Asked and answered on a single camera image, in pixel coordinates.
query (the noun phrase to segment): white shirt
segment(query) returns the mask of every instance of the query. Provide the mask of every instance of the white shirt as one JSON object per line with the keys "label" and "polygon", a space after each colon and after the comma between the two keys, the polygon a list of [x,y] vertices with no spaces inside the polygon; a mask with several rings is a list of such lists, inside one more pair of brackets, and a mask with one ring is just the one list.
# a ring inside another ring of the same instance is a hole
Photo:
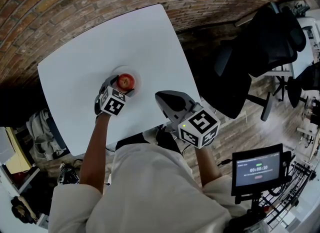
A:
{"label": "white shirt", "polygon": [[49,233],[222,233],[235,205],[231,178],[200,188],[177,152],[152,144],[130,144],[115,153],[111,185],[102,196],[92,186],[54,189]]}

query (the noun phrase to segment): metal rack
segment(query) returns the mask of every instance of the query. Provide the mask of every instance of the metal rack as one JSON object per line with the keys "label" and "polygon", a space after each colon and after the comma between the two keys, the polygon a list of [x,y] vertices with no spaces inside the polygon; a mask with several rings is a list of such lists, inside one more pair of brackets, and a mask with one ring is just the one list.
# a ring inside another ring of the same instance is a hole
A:
{"label": "metal rack", "polygon": [[288,226],[284,221],[284,217],[292,207],[298,205],[298,198],[304,190],[307,182],[313,180],[316,174],[315,171],[311,170],[309,165],[302,165],[294,161],[290,165],[289,175],[292,177],[290,182],[284,186],[273,189],[274,193],[282,191],[279,196],[273,196],[268,191],[265,191],[259,200],[259,206],[270,207],[269,212],[264,219],[268,224],[270,231],[272,231],[278,224],[282,224],[285,228]]}

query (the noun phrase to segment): marker cube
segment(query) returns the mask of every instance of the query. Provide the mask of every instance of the marker cube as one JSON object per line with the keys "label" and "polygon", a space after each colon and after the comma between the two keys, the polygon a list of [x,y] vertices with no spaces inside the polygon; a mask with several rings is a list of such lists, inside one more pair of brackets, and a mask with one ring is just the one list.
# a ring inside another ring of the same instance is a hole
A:
{"label": "marker cube", "polygon": [[179,138],[201,149],[216,137],[219,126],[217,116],[209,108],[203,108],[178,125]]}
{"label": "marker cube", "polygon": [[102,96],[100,96],[100,109],[110,115],[117,116],[124,108],[128,97],[113,89],[111,86],[107,86]]}

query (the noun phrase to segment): white table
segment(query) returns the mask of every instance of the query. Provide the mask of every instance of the white table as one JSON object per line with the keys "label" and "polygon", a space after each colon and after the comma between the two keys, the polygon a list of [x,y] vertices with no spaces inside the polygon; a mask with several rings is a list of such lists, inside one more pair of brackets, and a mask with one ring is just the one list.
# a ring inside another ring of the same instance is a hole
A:
{"label": "white table", "polygon": [[153,5],[104,22],[50,54],[38,65],[46,101],[70,152],[86,152],[96,115],[94,100],[113,69],[128,65],[139,72],[141,88],[118,117],[111,117],[107,144],[168,120],[155,100],[163,90],[200,96],[172,24]]}
{"label": "white table", "polygon": [[308,38],[307,31],[303,31],[306,38],[306,45],[302,52],[297,52],[297,59],[289,64],[283,65],[284,70],[273,69],[263,76],[284,76],[284,77],[293,77],[293,79],[297,78],[307,67],[309,67],[314,61],[314,54],[310,44],[310,40]]}

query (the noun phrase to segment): screen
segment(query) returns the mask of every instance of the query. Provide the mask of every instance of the screen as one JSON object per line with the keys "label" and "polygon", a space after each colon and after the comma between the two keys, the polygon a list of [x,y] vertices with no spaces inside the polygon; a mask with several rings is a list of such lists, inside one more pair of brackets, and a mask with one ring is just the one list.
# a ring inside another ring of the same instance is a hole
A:
{"label": "screen", "polygon": [[235,185],[245,186],[279,178],[280,153],[236,161]]}

